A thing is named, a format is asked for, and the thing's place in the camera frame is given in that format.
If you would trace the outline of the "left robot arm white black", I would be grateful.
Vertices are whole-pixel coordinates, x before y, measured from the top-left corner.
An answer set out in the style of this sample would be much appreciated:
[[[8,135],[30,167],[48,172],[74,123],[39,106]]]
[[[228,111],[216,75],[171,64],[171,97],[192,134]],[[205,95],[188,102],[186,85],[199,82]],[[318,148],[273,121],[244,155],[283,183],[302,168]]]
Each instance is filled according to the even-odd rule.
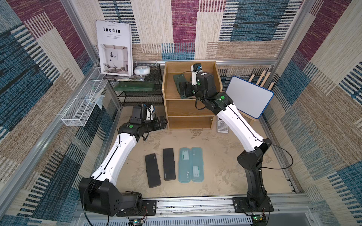
[[[118,129],[118,135],[104,161],[89,178],[82,178],[79,192],[84,212],[115,216],[124,210],[131,213],[143,211],[142,195],[138,192],[121,193],[116,185],[119,173],[140,138],[146,140],[150,132],[163,130],[165,117],[157,117],[154,106],[134,106],[129,121]]]

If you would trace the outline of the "dark green pencil case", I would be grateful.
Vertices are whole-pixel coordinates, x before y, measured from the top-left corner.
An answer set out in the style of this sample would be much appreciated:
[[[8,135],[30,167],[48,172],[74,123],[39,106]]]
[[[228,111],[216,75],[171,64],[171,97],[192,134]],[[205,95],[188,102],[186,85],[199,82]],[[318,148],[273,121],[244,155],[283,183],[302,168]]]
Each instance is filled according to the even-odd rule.
[[[176,88],[177,88],[177,92],[179,93],[180,95],[180,98],[183,99],[183,98],[186,98],[185,95],[184,95],[184,92],[181,92],[181,83],[182,82],[186,82],[186,79],[185,79],[185,76],[184,74],[177,74],[177,75],[174,75],[173,76],[173,80],[175,82],[175,85],[176,85]]]

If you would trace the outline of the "light blue pencil case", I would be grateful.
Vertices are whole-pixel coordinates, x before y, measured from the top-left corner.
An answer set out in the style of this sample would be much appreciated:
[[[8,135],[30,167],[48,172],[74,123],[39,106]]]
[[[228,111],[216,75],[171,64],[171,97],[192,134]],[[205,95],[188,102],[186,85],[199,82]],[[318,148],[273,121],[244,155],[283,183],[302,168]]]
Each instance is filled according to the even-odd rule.
[[[192,177],[191,180],[196,183],[204,181],[204,161],[203,151],[200,147],[193,147],[191,149],[192,154]]]
[[[190,149],[183,147],[179,152],[178,181],[189,183],[191,181],[191,170]]]

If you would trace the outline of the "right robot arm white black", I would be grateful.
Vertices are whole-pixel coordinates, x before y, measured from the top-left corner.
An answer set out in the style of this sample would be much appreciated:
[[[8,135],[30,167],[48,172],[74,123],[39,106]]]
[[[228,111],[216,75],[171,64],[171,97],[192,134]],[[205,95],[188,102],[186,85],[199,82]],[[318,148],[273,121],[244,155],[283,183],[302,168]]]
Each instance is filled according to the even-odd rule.
[[[191,71],[190,82],[183,74],[173,76],[173,80],[181,97],[200,101],[204,108],[227,124],[244,148],[237,161],[245,170],[248,190],[246,198],[234,198],[235,211],[273,211],[262,175],[263,157],[272,141],[260,136],[240,114],[236,106],[236,92],[219,91],[214,75],[203,71]]]

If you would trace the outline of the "black pencil case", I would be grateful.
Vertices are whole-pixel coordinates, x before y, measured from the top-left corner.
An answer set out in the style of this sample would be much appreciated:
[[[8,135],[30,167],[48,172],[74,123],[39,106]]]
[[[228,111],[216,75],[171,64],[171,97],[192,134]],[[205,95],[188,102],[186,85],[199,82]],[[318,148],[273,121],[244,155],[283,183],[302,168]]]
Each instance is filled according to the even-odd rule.
[[[176,180],[173,148],[166,148],[163,150],[163,169],[165,181]]]
[[[156,154],[152,153],[145,156],[146,173],[148,178],[149,188],[154,188],[161,185],[161,178],[158,169]]]

